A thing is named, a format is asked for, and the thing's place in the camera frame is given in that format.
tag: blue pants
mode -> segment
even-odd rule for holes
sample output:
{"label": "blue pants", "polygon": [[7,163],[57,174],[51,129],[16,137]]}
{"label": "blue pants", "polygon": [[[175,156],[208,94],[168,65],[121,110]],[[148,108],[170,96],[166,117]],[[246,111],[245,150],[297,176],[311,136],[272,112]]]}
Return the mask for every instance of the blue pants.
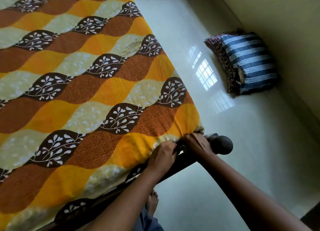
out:
{"label": "blue pants", "polygon": [[143,207],[133,231],[164,231],[158,223],[158,219],[149,217],[147,210]]}

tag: foot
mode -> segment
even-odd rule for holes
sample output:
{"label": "foot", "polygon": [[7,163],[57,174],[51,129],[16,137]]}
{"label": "foot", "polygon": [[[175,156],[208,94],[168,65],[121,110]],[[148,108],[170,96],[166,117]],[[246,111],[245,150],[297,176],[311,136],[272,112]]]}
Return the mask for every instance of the foot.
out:
{"label": "foot", "polygon": [[158,194],[155,190],[153,190],[149,196],[148,201],[146,202],[146,211],[149,217],[153,218],[153,214],[157,209],[158,202],[159,202]]}

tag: floor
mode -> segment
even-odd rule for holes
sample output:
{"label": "floor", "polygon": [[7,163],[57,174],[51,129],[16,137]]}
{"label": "floor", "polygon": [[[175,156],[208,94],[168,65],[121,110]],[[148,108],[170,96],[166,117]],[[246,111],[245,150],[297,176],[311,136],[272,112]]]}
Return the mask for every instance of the floor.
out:
{"label": "floor", "polygon": [[[221,156],[298,217],[320,200],[319,145],[277,89],[246,96],[226,93],[226,77],[203,40],[234,30],[212,0],[135,0],[198,108],[206,133],[234,143]],[[156,186],[155,216],[164,230],[248,230],[219,186],[193,164]]]}

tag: yellow and brown bedsheet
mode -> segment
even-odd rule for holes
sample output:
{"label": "yellow and brown bedsheet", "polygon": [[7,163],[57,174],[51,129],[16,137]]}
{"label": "yellow and brown bedsheet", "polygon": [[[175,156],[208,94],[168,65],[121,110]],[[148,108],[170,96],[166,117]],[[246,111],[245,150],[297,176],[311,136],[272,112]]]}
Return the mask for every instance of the yellow and brown bedsheet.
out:
{"label": "yellow and brown bedsheet", "polygon": [[0,0],[0,9],[0,230],[73,212],[124,182],[159,142],[199,130],[133,0]]}

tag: striped pillow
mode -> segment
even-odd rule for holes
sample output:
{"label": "striped pillow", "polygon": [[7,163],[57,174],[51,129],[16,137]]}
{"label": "striped pillow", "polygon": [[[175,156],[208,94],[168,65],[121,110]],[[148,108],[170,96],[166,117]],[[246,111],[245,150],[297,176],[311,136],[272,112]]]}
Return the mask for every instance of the striped pillow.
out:
{"label": "striped pillow", "polygon": [[243,72],[244,82],[238,82],[240,94],[273,88],[278,73],[268,50],[255,33],[226,34],[221,36],[221,42],[232,67]]}

